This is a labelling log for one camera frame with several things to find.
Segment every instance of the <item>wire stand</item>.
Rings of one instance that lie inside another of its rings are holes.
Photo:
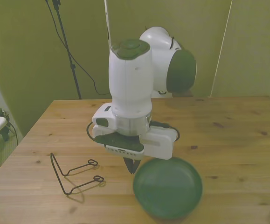
[[[60,170],[60,173],[61,173],[62,176],[68,176],[69,173],[70,173],[71,171],[76,170],[76,169],[79,169],[79,168],[82,168],[82,167],[86,167],[86,166],[94,166],[94,167],[96,167],[96,166],[98,165],[98,162],[95,161],[95,160],[90,159],[90,160],[87,161],[87,164],[85,164],[85,165],[83,165],[83,166],[80,166],[80,167],[76,167],[76,168],[70,169],[66,174],[64,174],[64,173],[62,172],[62,170],[61,170],[61,168],[60,168],[60,166],[59,166],[59,164],[58,164],[58,162],[57,162],[57,160],[56,160],[56,158],[55,158],[55,156],[54,156],[53,153],[50,154],[50,158],[51,158],[51,163],[52,163],[53,169],[54,169],[54,171],[55,171],[55,174],[56,174],[56,176],[57,176],[58,182],[59,182],[59,184],[60,184],[60,187],[61,187],[61,189],[62,189],[62,191],[63,191],[63,193],[64,193],[65,195],[70,195],[70,194],[73,192],[73,190],[75,190],[75,189],[77,189],[77,188],[79,188],[79,187],[82,187],[82,186],[84,186],[84,185],[87,185],[87,184],[90,184],[90,183],[94,183],[94,182],[98,182],[98,183],[104,182],[104,178],[103,178],[103,177],[96,175],[96,176],[93,177],[93,180],[92,180],[92,181],[89,181],[89,182],[87,182],[87,183],[83,183],[83,184],[81,184],[81,185],[78,185],[78,186],[76,186],[76,187],[73,187],[73,188],[70,190],[70,192],[68,193],[68,192],[66,192],[66,191],[64,190],[63,184],[62,184],[62,182],[61,182],[61,180],[60,180],[60,177],[59,177],[59,175],[58,175],[58,172],[57,172],[57,170],[56,170],[54,161],[55,161],[55,163],[56,163],[58,169]]]

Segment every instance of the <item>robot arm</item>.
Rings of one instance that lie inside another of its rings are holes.
[[[170,159],[179,133],[168,124],[151,121],[152,91],[188,90],[195,75],[193,55],[163,28],[150,28],[140,40],[113,45],[109,57],[112,103],[94,114],[93,140],[125,162],[144,156]]]

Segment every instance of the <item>wood grain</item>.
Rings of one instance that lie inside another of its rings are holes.
[[[109,100],[54,101],[0,168],[0,224],[270,224],[270,98],[172,98],[153,100],[153,119],[180,130],[173,155],[192,163],[204,184],[201,203],[187,218],[167,221],[146,214],[132,191],[123,159],[91,141],[86,126]],[[62,178],[64,171],[99,162]]]

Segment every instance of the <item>green joint cap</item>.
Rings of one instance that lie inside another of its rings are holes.
[[[119,44],[114,44],[111,50],[120,59],[133,60],[148,52],[149,49],[150,45],[145,41],[128,39]]]
[[[182,93],[189,90],[195,82],[196,60],[185,49],[177,50],[170,62],[167,73],[168,92]]]

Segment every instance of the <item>black cable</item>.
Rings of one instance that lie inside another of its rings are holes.
[[[73,64],[73,62],[71,60],[70,51],[69,51],[69,45],[68,45],[68,42],[67,42],[66,37],[65,37],[65,32],[64,32],[63,24],[62,24],[61,17],[60,17],[60,12],[59,12],[60,0],[52,0],[52,2],[53,2],[53,5],[54,5],[54,9],[55,9],[55,11],[57,13],[57,17],[58,17],[59,25],[60,25],[60,28],[61,28],[65,48],[66,48],[66,51],[67,51],[68,56],[69,56],[70,69],[71,69],[71,71],[73,73],[73,77],[74,77],[78,97],[79,97],[79,99],[82,99],[80,89],[79,89],[79,83],[78,83],[77,76],[76,76],[76,71],[75,71],[76,66]]]
[[[19,145],[19,141],[18,141],[18,134],[17,134],[17,131],[16,131],[15,127],[14,127],[11,123],[9,123],[9,124],[10,124],[10,126],[13,127],[13,129],[14,129],[15,138],[17,139],[17,146],[18,146],[18,145]]]
[[[176,127],[172,127],[167,123],[161,123],[155,120],[151,120],[149,123],[149,126],[156,126],[156,127],[163,127],[163,128],[171,128],[173,130],[175,130],[177,132],[177,138],[175,141],[177,141],[178,139],[180,139],[180,132]]]
[[[167,92],[158,91],[159,95],[165,95]]]
[[[52,20],[53,20],[53,23],[54,23],[54,27],[55,27],[56,33],[57,33],[57,35],[58,35],[58,37],[59,37],[61,43],[62,43],[62,44],[64,45],[64,47],[66,48],[66,46],[65,46],[65,44],[64,44],[64,42],[63,42],[63,40],[62,40],[62,38],[60,37],[60,35],[59,35],[59,33],[58,33],[58,29],[57,29],[57,26],[56,26],[56,22],[55,22],[55,19],[54,19],[52,10],[51,10],[51,8],[50,8],[50,5],[49,5],[49,3],[48,3],[48,0],[46,0],[46,3],[47,3],[47,5],[48,5],[50,14],[51,14],[51,16],[52,16]],[[89,74],[89,73],[88,73],[88,72],[80,65],[80,63],[72,56],[72,54],[71,54],[70,51],[69,51],[69,53],[70,53],[71,58],[76,62],[76,64],[77,64],[77,65],[78,65],[78,66],[79,66],[79,67],[80,67],[80,68],[88,75],[88,77],[92,80],[93,85],[94,85],[94,89],[95,89],[96,93],[97,93],[98,95],[100,95],[100,96],[110,94],[109,92],[108,92],[108,93],[99,93],[98,90],[97,90],[97,87],[96,87],[96,83],[95,83],[94,79],[92,78],[92,76],[91,76],[91,75],[90,75],[90,74]]]
[[[174,44],[174,36],[171,38],[171,46],[170,46],[170,48],[169,48],[169,50],[171,50],[172,49],[172,47],[173,47],[173,44]]]
[[[175,139],[175,141],[177,141],[178,139],[180,139],[180,132],[179,132],[179,130],[176,127],[172,127],[172,126],[169,126],[169,127],[171,129],[174,129],[177,132],[177,138]]]
[[[87,135],[88,135],[88,137],[91,139],[91,140],[93,140],[94,141],[94,138],[90,135],[90,133],[89,133],[89,127],[92,125],[92,122],[90,122],[89,124],[88,124],[88,126],[87,126],[87,128],[86,128],[86,132],[87,132]]]

